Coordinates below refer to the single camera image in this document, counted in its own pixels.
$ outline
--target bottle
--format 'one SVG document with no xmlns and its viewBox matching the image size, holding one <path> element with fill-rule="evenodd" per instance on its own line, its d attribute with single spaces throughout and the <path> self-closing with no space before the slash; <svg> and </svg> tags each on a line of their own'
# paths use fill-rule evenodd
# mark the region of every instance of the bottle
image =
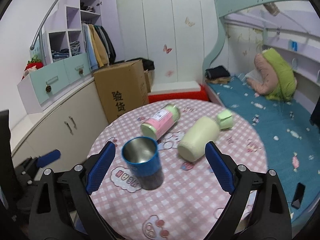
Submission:
<svg viewBox="0 0 320 240">
<path fill-rule="evenodd" d="M 159 140 L 178 120 L 180 110 L 173 104 L 168 104 L 140 125 L 144 136 Z"/>
</svg>

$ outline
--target pink checkered tablecloth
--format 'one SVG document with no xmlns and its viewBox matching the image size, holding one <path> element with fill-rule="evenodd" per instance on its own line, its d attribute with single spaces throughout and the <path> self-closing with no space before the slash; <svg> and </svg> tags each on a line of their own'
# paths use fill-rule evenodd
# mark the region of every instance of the pink checkered tablecloth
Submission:
<svg viewBox="0 0 320 240">
<path fill-rule="evenodd" d="M 121 157 L 129 139 L 141 136 L 141 123 L 166 104 L 175 104 L 181 118 L 158 141 L 164 183 L 156 190 L 141 189 Z M 116 157 L 92 201 L 102 217 L 120 235 L 131 240 L 204 239 L 230 195 L 223 191 L 205 157 L 189 163 L 179 157 L 177 146 L 188 129 L 202 116 L 215 118 L 225 108 L 200 100 L 176 99 L 132 110 L 105 128 L 92 145 L 89 156 L 98 154 L 106 142 L 116 145 Z M 220 132 L 216 145 L 237 164 L 266 172 L 264 145 L 254 128 L 233 114 L 234 126 Z M 243 218 L 252 209 L 248 201 Z"/>
</svg>

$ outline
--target cup rim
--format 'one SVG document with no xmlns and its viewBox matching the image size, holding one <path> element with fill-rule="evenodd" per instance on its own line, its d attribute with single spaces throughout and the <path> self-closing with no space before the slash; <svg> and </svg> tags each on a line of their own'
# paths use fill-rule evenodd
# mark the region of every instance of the cup rim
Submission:
<svg viewBox="0 0 320 240">
<path fill-rule="evenodd" d="M 127 143 L 129 143 L 129 142 L 131 142 L 132 140 L 137 139 L 137 138 L 147 138 L 147 139 L 151 140 L 151 141 L 155 144 L 155 146 L 156 146 L 156 152 L 155 152 L 155 154 L 152 156 L 152 158 L 149 159 L 149 160 L 147 160 L 147 161 L 145 161 L 145 162 L 143 162 L 143 163 L 132 163 L 132 162 L 128 161 L 128 160 L 123 156 L 123 149 L 125 148 L 125 146 L 127 145 Z M 128 164 L 135 165 L 135 166 L 141 165 L 141 164 L 145 164 L 145 163 L 150 162 L 153 158 L 155 158 L 156 155 L 158 155 L 158 144 L 157 144 L 157 142 L 156 142 L 154 139 L 152 139 L 152 138 L 150 138 L 150 137 L 147 137 L 147 136 L 138 136 L 138 137 L 135 137 L 135 138 L 130 139 L 129 141 L 127 141 L 127 142 L 124 144 L 124 146 L 123 146 L 122 149 L 121 149 L 121 155 L 122 155 L 122 158 L 124 159 L 124 161 L 125 161 L 126 163 L 128 163 Z"/>
</svg>

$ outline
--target teal bed sheet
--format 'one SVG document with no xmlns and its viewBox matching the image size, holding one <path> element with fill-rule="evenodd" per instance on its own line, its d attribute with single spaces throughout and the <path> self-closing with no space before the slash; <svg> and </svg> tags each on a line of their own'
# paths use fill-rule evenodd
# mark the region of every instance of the teal bed sheet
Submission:
<svg viewBox="0 0 320 240">
<path fill-rule="evenodd" d="M 280 178 L 292 221 L 320 192 L 320 135 L 311 126 L 310 113 L 294 99 L 267 100 L 238 77 L 228 85 L 208 84 L 226 108 L 246 119 L 258 132 L 267 153 L 268 168 Z M 291 206 L 298 183 L 306 186 L 300 209 Z"/>
</svg>

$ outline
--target black phone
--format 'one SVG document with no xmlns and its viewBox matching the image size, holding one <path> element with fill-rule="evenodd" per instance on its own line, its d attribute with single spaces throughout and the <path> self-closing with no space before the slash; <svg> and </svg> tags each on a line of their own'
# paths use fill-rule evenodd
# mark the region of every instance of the black phone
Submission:
<svg viewBox="0 0 320 240">
<path fill-rule="evenodd" d="M 292 207 L 296 209 L 300 208 L 305 189 L 306 189 L 306 186 L 299 182 L 291 203 Z"/>
</svg>

